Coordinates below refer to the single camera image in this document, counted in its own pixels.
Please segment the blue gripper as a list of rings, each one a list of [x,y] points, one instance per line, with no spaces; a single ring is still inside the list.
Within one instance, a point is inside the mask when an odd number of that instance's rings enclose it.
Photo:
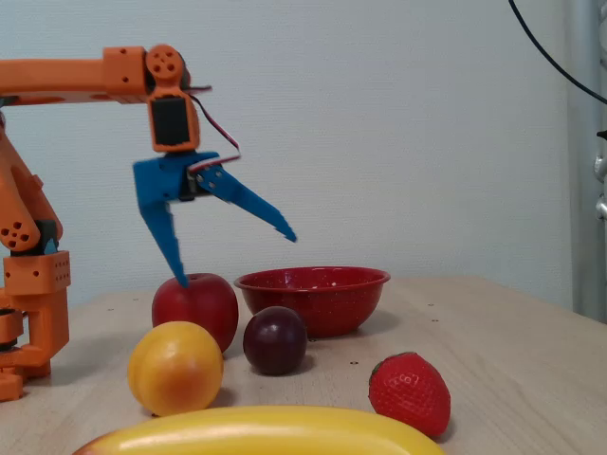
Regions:
[[[297,241],[295,232],[280,211],[221,165],[200,169],[195,173],[196,183],[189,182],[190,177],[186,176],[189,166],[218,157],[217,152],[188,151],[138,161],[133,166],[141,216],[175,279],[184,288],[189,286],[189,280],[180,258],[170,202],[190,202],[211,193],[270,224],[290,242]]]

